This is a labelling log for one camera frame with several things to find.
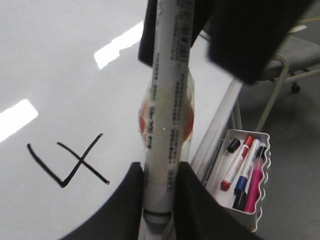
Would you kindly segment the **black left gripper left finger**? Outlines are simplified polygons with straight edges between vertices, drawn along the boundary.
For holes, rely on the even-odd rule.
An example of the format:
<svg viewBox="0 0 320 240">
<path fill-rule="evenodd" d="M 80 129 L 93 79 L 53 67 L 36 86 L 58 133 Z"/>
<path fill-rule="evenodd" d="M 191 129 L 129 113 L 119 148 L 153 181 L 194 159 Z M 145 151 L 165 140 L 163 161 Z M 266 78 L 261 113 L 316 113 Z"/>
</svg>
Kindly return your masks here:
<svg viewBox="0 0 320 240">
<path fill-rule="evenodd" d="M 123 181 L 103 206 L 64 240 L 137 240 L 143 205 L 144 174 L 131 163 Z"/>
</svg>

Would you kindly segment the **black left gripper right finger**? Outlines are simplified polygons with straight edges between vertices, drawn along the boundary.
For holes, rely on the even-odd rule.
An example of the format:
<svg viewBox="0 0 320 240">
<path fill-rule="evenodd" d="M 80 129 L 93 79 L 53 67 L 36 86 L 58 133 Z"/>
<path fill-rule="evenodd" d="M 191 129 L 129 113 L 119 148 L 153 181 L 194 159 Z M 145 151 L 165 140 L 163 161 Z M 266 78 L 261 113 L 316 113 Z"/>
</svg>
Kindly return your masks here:
<svg viewBox="0 0 320 240">
<path fill-rule="evenodd" d="M 177 240 L 259 240 L 209 194 L 187 162 L 179 164 L 173 207 Z"/>
</svg>

